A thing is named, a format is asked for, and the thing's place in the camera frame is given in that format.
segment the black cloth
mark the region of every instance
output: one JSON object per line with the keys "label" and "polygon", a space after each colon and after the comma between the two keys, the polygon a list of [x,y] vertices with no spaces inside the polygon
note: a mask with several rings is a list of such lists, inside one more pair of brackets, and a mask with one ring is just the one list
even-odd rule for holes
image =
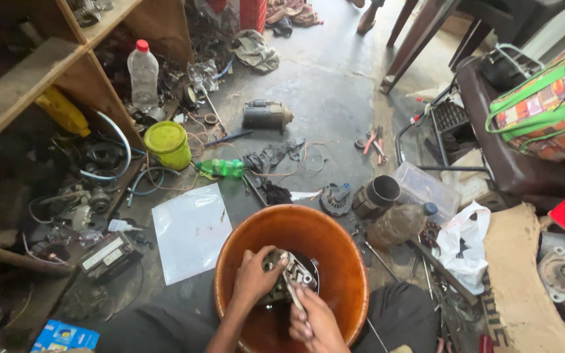
{"label": "black cloth", "polygon": [[[284,144],[279,144],[278,146],[270,144],[259,154],[256,154],[256,152],[246,153],[243,157],[241,157],[241,161],[244,163],[246,169],[259,174],[269,174],[271,169],[277,166],[287,153],[289,153],[289,158],[294,161],[299,161],[300,148],[303,144],[303,138],[287,140]],[[266,176],[255,178],[254,186],[258,188],[265,183],[265,181],[267,181]]]}
{"label": "black cloth", "polygon": [[[370,293],[368,317],[389,351],[408,345],[435,353],[437,320],[429,293],[409,283],[390,283]],[[218,322],[187,310],[145,304],[125,309],[100,330],[97,353],[202,353]],[[366,324],[354,353],[384,353]]]}
{"label": "black cloth", "polygon": [[265,28],[272,28],[274,30],[274,36],[284,36],[288,38],[293,33],[291,20],[287,16],[271,24],[265,23]]}
{"label": "black cloth", "polygon": [[[437,317],[433,309],[427,291],[406,282],[390,283],[370,293],[367,316],[388,351],[405,344],[413,353],[435,353]],[[367,323],[352,351],[385,352]]]}
{"label": "black cloth", "polygon": [[265,194],[267,195],[268,205],[293,204],[293,201],[291,201],[291,192],[272,184],[270,180],[263,185],[263,189],[265,189]]}

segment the colorful bag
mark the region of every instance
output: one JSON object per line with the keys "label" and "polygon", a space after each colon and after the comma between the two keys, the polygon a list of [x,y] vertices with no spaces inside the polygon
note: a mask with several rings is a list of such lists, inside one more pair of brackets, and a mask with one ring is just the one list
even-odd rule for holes
{"label": "colorful bag", "polygon": [[[497,129],[491,129],[494,119]],[[490,105],[485,129],[520,152],[565,160],[565,51]]]}

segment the hand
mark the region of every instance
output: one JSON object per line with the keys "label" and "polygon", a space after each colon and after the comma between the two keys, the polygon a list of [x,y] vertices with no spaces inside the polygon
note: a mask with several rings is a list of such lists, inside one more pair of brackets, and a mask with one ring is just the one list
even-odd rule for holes
{"label": "hand", "polygon": [[333,311],[312,290],[294,284],[294,289],[307,314],[291,304],[289,335],[303,341],[309,352],[350,353],[343,341]]}
{"label": "hand", "polygon": [[278,276],[289,263],[286,258],[280,259],[274,268],[265,273],[263,260],[274,250],[276,246],[273,245],[263,247],[257,254],[246,250],[243,263],[237,271],[232,300],[246,304],[251,310],[256,302],[274,287]]}

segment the small washer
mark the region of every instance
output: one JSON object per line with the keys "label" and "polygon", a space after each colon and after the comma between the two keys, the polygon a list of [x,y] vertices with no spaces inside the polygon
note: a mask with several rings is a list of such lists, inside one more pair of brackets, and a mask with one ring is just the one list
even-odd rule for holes
{"label": "small washer", "polygon": [[206,116],[204,117],[204,123],[207,123],[208,125],[215,125],[217,124],[218,119],[215,116],[215,114],[206,114]]}
{"label": "small washer", "polygon": [[356,149],[364,149],[365,148],[365,140],[362,138],[358,138],[355,140],[355,148]]}

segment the green plastic bottle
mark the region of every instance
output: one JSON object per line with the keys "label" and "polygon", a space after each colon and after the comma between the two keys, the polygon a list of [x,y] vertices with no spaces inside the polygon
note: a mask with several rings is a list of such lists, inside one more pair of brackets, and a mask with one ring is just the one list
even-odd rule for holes
{"label": "green plastic bottle", "polygon": [[207,160],[195,162],[195,168],[211,175],[241,178],[245,166],[240,160]]}

